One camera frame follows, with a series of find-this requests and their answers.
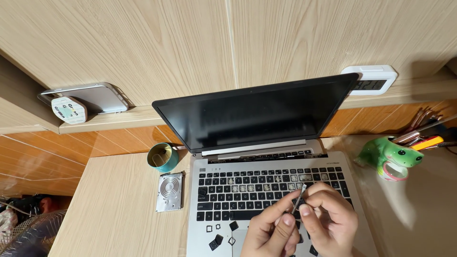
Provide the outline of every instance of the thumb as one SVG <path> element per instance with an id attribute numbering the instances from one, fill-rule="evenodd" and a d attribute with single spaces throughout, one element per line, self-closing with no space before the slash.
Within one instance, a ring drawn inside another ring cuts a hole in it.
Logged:
<path id="1" fill-rule="evenodd" d="M 272 256 L 281 256 L 282 250 L 289 240 L 295 228 L 295 218 L 291 214 L 284 214 L 276 225 L 275 231 L 264 247 L 272 253 Z"/>
<path id="2" fill-rule="evenodd" d="M 314 244 L 326 245 L 327 240 L 329 240 L 329 234 L 322 227 L 314 209 L 307 204 L 302 204 L 300 205 L 300 216 L 302 217 L 303 225 Z"/>

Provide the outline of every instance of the green dinosaur figurine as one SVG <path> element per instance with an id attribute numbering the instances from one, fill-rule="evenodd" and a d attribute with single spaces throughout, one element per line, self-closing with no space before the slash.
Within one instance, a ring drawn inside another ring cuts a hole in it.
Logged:
<path id="1" fill-rule="evenodd" d="M 379 176 L 388 181 L 401 181 L 408 178 L 408 168 L 422 162 L 424 154 L 412 148 L 392 143 L 385 136 L 368 141 L 354 162 L 366 164 L 377 170 Z"/>

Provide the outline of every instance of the touchpad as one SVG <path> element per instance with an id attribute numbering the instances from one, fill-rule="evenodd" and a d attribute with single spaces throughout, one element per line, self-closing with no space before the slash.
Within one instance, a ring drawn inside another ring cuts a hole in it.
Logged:
<path id="1" fill-rule="evenodd" d="M 243 242 L 247 232 L 247 230 L 240 229 L 232 231 L 232 237 L 236 240 L 232 246 L 232 257 L 241 256 L 241 249 L 243 248 Z"/>

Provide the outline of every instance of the pen holder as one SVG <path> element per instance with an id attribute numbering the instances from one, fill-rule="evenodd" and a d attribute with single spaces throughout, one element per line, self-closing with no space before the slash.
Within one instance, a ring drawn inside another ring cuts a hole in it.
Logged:
<path id="1" fill-rule="evenodd" d="M 148 152 L 148 164 L 160 172 L 170 172 L 178 165 L 179 154 L 167 143 L 158 143 Z"/>
<path id="2" fill-rule="evenodd" d="M 412 148 L 392 143 L 385 136 L 368 141 L 354 162 L 364 167 L 369 165 L 387 181 L 401 181 L 408 178 L 408 168 L 422 162 L 424 154 Z"/>

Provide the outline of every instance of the space bar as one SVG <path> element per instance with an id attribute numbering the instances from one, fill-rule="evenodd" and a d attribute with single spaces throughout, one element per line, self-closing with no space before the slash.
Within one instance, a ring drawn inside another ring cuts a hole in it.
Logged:
<path id="1" fill-rule="evenodd" d="M 228 216 L 230 220 L 251 220 L 254 216 L 259 215 L 263 210 L 252 211 L 231 211 Z"/>

